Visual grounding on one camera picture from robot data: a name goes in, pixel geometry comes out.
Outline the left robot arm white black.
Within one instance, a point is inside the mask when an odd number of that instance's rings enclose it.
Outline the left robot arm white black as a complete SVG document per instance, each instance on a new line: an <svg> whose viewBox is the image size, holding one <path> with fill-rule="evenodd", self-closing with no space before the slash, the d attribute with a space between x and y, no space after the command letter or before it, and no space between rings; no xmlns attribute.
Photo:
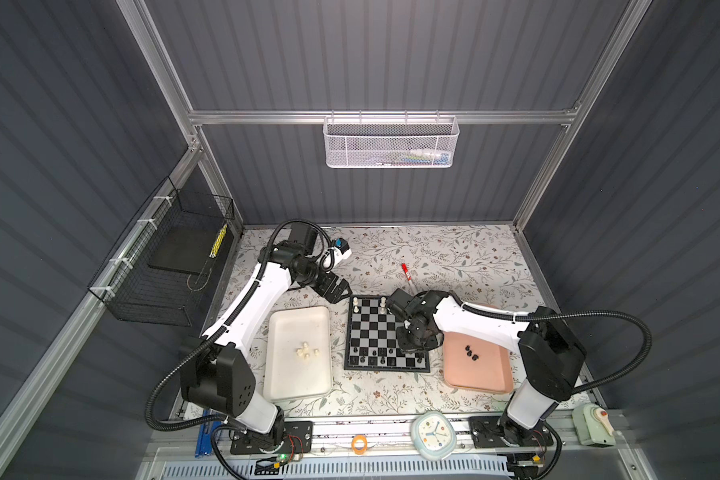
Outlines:
<svg viewBox="0 0 720 480"><path fill-rule="evenodd" d="M146 400L146 424L154 431L172 432L216 422L243 430L259 448L279 447L286 435L284 413L256 391L250 342L293 285L310 288L331 304L349 298L348 281L333 270L350 255L346 239L331 238L312 221L292 219L278 225L243 291L200 336L182 343L177 366ZM172 378L180 382L182 399L208 409L207 415L183 421L158 418L158 397Z"/></svg>

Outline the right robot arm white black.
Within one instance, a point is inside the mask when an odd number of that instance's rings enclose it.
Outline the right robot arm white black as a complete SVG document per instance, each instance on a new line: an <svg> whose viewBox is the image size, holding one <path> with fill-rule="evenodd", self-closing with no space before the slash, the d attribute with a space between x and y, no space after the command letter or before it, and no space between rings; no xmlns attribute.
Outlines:
<svg viewBox="0 0 720 480"><path fill-rule="evenodd" d="M645 322L620 311L558 314L547 307L539 307L534 312L507 311L465 302L452 292L428 290L411 295L402 289L387 297L386 308L401 323L397 336L404 350L431 351L441 345L446 333L457 333L520 356L526 379L512 394L493 428L512 446L521 444L540 429L549 414L571 396L613 382L635 370L646 359L653 343ZM569 323L586 318L626 321L641 331L642 344L624 367L577 385L586 349Z"/></svg>

